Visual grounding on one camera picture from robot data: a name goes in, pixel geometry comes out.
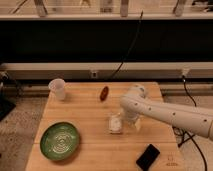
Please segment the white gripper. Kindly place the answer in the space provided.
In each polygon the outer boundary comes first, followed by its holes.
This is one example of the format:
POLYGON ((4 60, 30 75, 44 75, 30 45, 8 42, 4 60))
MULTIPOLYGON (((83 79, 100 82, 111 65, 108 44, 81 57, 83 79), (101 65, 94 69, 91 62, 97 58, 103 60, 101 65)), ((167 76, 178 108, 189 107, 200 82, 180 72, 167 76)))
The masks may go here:
POLYGON ((123 127, 124 119, 130 123, 134 123, 136 131, 140 131, 141 129, 141 119, 139 118, 139 115, 133 112, 129 112, 127 110, 124 111, 123 114, 118 115, 118 126, 123 127))

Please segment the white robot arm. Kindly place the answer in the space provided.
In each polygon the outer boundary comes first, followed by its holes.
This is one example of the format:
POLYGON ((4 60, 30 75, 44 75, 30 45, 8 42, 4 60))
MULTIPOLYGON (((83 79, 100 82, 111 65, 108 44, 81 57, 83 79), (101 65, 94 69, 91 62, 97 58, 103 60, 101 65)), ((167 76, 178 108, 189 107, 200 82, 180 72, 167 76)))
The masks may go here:
POLYGON ((121 96, 120 106, 130 122, 144 115, 213 141, 213 109, 154 101, 138 84, 121 96))

